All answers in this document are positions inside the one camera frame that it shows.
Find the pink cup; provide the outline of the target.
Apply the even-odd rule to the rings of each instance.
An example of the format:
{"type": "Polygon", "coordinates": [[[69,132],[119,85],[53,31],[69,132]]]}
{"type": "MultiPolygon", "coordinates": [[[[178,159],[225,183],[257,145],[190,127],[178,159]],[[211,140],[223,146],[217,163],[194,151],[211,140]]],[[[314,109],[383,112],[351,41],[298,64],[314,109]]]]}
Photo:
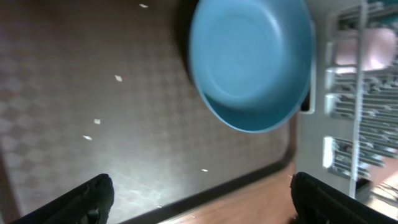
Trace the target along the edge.
{"type": "MultiPolygon", "coordinates": [[[[380,70],[392,65],[396,55],[397,37],[388,28],[372,28],[364,31],[362,65],[364,71],[380,70]]],[[[358,41],[341,40],[336,45],[335,63],[357,64],[358,41]]]]}

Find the dark blue plate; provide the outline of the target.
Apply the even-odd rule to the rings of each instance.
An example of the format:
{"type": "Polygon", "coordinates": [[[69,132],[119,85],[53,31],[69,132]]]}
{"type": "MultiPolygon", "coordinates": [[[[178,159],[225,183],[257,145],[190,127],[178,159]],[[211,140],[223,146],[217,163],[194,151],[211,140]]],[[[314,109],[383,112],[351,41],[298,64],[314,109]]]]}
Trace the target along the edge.
{"type": "Polygon", "coordinates": [[[200,0],[188,62],[202,100],[219,120],[265,133],[299,110],[315,47],[304,0],[200,0]]]}

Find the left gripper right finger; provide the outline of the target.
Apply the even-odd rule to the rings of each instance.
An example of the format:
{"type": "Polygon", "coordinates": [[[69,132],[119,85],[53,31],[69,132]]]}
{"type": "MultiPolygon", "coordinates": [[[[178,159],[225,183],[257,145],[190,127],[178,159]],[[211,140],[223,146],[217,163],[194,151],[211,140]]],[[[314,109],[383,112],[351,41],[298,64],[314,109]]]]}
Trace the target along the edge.
{"type": "Polygon", "coordinates": [[[297,212],[292,223],[301,224],[397,224],[397,220],[305,173],[298,172],[290,183],[297,212]]]}

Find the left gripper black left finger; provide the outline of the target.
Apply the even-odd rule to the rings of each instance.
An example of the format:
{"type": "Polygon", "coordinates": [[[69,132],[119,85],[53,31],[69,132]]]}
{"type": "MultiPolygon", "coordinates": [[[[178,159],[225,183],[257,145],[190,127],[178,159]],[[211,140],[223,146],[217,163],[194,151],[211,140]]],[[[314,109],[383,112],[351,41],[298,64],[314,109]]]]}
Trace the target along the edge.
{"type": "Polygon", "coordinates": [[[113,203],[113,181],[100,174],[12,224],[107,224],[113,203]]]}

